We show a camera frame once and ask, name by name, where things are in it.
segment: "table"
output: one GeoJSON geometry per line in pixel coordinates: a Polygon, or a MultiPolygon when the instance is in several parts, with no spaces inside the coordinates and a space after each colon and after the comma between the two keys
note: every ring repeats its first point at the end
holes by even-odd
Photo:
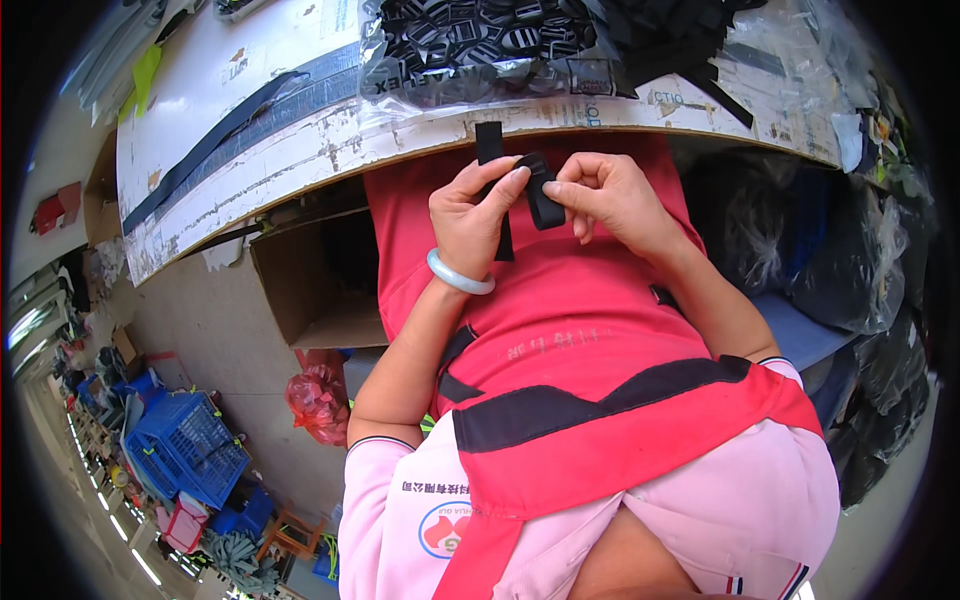
{"type": "MultiPolygon", "coordinates": [[[[482,121],[501,121],[506,136],[580,129],[708,135],[836,167],[839,150],[829,116],[844,108],[843,99],[829,97],[837,88],[832,71],[809,30],[785,14],[784,2],[738,15],[737,22],[743,15],[749,26],[732,32],[728,45],[749,42],[752,58],[714,60],[720,85],[753,113],[751,129],[672,75],[638,88],[638,101],[570,95],[365,130],[357,122],[356,99],[345,97],[243,148],[137,226],[124,239],[133,284],[308,190],[469,144],[474,124],[482,121]]],[[[232,26],[216,21],[211,10],[205,6],[163,46],[146,114],[128,117],[118,129],[121,219],[260,86],[317,57],[346,60],[359,39],[357,0],[273,2],[232,26]]]]}

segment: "pink polo shirt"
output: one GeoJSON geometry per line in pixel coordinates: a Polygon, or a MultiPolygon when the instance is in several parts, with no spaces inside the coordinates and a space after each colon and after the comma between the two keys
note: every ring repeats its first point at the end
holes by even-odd
{"type": "MultiPolygon", "coordinates": [[[[785,359],[761,364],[803,386],[785,359]]],[[[416,450],[391,438],[361,440],[345,478],[341,597],[431,597],[471,513],[452,417],[416,450]]],[[[566,598],[621,504],[701,592],[777,600],[813,576],[840,513],[824,441],[764,420],[646,484],[526,523],[493,598],[566,598]]]]}

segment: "hand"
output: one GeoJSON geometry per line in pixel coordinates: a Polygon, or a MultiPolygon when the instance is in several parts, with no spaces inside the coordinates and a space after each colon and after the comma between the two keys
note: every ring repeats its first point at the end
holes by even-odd
{"type": "Polygon", "coordinates": [[[566,208],[573,233],[587,244],[599,221],[633,253],[672,252],[684,234],[663,208],[650,181],[629,156],[592,152],[571,156],[543,193],[566,208]]]}
{"type": "Polygon", "coordinates": [[[482,281],[490,272],[503,215],[530,179],[528,167],[514,169],[519,159],[503,156],[484,165],[474,160],[450,184],[430,194],[430,221],[440,259],[462,276],[482,281]],[[497,178],[503,179],[476,204],[484,185],[497,178]]]}

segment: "red plastic bag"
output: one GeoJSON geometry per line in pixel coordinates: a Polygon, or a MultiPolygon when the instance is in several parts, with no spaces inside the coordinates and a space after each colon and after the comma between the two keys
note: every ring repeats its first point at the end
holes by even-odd
{"type": "Polygon", "coordinates": [[[303,373],[290,377],[283,395],[294,413],[294,427],[304,427],[321,444],[347,447],[350,410],[344,387],[344,357],[337,350],[309,350],[303,373]]]}

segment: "wooden stool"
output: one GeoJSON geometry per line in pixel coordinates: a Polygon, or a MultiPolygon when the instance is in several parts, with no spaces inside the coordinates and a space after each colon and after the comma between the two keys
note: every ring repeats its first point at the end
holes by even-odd
{"type": "Polygon", "coordinates": [[[320,525],[312,528],[301,519],[291,515],[289,507],[289,502],[283,506],[283,509],[280,510],[279,518],[273,527],[270,528],[270,533],[267,534],[267,539],[263,542],[263,545],[260,546],[260,549],[256,551],[256,560],[258,563],[263,559],[267,550],[270,549],[270,545],[274,543],[305,561],[313,560],[313,554],[317,550],[317,542],[320,541],[320,535],[324,532],[324,527],[326,526],[326,519],[321,519],[320,525]],[[290,529],[299,532],[307,538],[307,544],[304,545],[300,541],[294,540],[280,531],[280,528],[284,525],[287,525],[290,529]]]}

